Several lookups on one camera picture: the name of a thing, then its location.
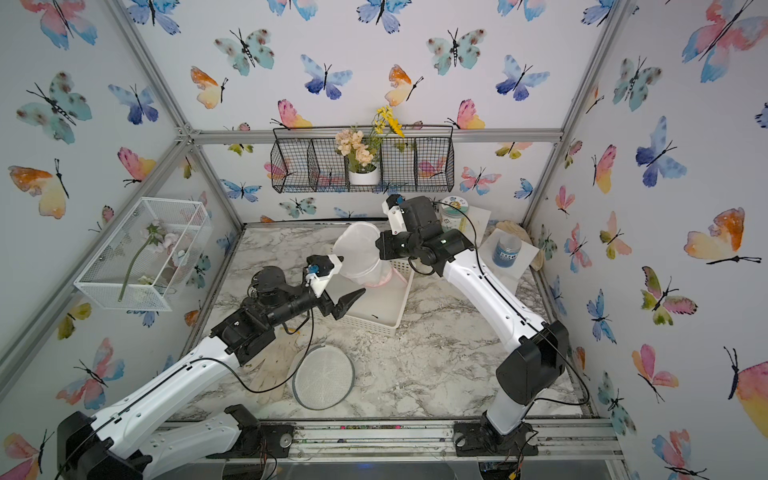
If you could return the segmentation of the white mesh laundry bag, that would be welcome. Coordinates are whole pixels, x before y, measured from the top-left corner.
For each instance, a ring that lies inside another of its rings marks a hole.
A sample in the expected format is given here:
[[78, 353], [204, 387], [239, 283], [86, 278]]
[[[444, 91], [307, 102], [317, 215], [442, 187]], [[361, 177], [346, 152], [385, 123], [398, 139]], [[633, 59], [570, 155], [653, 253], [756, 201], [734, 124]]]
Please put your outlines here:
[[313, 347], [292, 378], [296, 401], [305, 409], [326, 410], [342, 402], [355, 381], [352, 360], [333, 345]]

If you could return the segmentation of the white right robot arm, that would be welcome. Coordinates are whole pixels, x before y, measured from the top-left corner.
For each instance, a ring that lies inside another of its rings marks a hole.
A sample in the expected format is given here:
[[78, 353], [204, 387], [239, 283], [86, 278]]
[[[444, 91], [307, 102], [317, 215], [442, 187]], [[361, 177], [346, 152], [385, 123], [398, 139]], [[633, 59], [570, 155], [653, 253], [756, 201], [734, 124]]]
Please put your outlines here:
[[517, 299], [461, 231], [445, 231], [429, 198], [392, 194], [382, 208], [390, 228], [375, 242], [380, 258], [417, 259], [432, 268], [474, 305], [508, 352], [496, 370], [500, 390], [485, 418], [497, 435], [512, 433], [538, 395], [565, 372], [567, 329], [547, 323]]

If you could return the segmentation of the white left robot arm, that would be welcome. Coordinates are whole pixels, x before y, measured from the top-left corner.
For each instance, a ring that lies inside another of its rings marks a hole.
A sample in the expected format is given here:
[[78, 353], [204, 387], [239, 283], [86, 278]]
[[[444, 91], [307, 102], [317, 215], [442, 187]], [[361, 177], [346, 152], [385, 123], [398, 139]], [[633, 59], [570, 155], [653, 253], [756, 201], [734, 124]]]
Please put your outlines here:
[[305, 316], [307, 325], [313, 325], [316, 314], [344, 317], [366, 291], [359, 288], [332, 299], [326, 288], [342, 263], [337, 255], [311, 255], [297, 285], [288, 284], [276, 266], [254, 274], [240, 306], [187, 355], [98, 414], [75, 413], [59, 424], [57, 477], [154, 479], [240, 442], [262, 449], [256, 439], [259, 422], [242, 406], [168, 432], [159, 428], [198, 394], [252, 360], [288, 321]]

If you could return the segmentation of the white perforated plastic basket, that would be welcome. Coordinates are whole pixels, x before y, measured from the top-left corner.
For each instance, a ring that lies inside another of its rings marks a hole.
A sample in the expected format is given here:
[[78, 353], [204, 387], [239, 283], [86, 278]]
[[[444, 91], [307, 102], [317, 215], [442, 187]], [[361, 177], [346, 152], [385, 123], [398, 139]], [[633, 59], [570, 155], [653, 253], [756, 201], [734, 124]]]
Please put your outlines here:
[[401, 261], [353, 262], [330, 281], [326, 291], [333, 300], [364, 288], [341, 319], [356, 328], [393, 335], [401, 324], [413, 281], [412, 269]]

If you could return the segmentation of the green lidded glass jar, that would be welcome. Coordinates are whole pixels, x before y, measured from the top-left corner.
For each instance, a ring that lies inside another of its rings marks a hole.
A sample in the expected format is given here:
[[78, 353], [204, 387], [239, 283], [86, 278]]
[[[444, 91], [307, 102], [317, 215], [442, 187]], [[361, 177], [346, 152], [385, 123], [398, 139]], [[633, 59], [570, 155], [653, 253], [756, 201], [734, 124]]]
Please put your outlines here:
[[438, 201], [440, 221], [444, 232], [462, 230], [469, 210], [468, 202], [458, 196], [448, 196]]

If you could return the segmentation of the beige work glove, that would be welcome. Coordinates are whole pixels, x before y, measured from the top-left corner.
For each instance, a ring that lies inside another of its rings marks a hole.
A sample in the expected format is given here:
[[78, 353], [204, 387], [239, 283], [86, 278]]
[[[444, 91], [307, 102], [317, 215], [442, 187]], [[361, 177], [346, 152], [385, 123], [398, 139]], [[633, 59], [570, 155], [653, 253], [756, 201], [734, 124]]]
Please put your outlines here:
[[305, 327], [297, 333], [287, 334], [282, 328], [277, 331], [276, 339], [259, 353], [248, 365], [247, 385], [252, 390], [266, 390], [257, 395], [257, 402], [266, 405], [281, 399], [286, 379], [292, 372], [293, 361], [300, 350], [306, 346]]

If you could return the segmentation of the blue granule jar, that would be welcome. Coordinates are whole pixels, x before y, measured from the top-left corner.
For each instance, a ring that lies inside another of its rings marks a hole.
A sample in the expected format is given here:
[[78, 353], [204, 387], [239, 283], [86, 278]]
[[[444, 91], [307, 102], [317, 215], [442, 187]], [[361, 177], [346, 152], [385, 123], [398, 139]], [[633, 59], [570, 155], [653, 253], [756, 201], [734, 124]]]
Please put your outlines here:
[[502, 232], [494, 247], [492, 261], [500, 268], [509, 268], [516, 262], [521, 248], [519, 237]]

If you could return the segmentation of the beige woven fan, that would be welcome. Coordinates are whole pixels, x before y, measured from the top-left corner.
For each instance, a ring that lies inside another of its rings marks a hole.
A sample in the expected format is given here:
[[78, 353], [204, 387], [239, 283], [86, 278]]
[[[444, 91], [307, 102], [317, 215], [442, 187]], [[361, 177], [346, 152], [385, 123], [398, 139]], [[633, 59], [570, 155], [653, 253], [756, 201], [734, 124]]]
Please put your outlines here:
[[[518, 237], [525, 243], [534, 245], [534, 241], [531, 239], [529, 233], [522, 226], [520, 226], [519, 224], [511, 220], [499, 221], [496, 224], [496, 228], [508, 234]], [[544, 261], [545, 261], [544, 253], [542, 252], [541, 249], [538, 249], [536, 256], [531, 262], [531, 268], [534, 271], [540, 271], [544, 266]]]

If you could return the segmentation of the white pot with flowers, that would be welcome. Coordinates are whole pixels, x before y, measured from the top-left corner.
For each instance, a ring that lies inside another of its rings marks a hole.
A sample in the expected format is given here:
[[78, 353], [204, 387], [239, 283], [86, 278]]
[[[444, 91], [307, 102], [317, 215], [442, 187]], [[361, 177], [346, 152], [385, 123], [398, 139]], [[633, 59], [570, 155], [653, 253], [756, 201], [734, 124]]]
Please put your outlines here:
[[344, 159], [349, 184], [360, 187], [379, 184], [385, 142], [404, 137], [404, 127], [389, 105], [376, 111], [367, 130], [350, 127], [336, 133], [335, 151]]

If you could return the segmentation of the pink artificial rose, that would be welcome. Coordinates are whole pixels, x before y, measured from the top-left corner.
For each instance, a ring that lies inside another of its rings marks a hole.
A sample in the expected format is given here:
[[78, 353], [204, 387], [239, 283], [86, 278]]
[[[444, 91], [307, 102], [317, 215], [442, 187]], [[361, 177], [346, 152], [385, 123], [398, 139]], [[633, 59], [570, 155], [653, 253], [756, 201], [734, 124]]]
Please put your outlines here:
[[152, 220], [143, 230], [145, 239], [132, 257], [125, 272], [118, 301], [122, 302], [126, 296], [131, 276], [136, 264], [139, 264], [139, 276], [135, 280], [138, 285], [155, 285], [159, 274], [155, 264], [165, 265], [168, 255], [173, 251], [180, 240], [180, 235], [169, 230], [160, 220]]

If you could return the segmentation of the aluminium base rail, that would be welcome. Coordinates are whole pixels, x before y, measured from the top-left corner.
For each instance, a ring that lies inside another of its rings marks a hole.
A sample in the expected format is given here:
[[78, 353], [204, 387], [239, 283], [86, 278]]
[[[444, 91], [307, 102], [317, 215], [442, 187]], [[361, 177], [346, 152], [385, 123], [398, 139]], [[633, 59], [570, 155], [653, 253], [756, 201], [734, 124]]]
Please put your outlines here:
[[254, 421], [219, 414], [163, 426], [138, 419], [104, 429], [121, 457], [152, 457], [148, 472], [191, 463], [515, 462], [519, 459], [618, 462], [624, 455], [608, 421], [534, 418], [501, 442], [477, 419]]

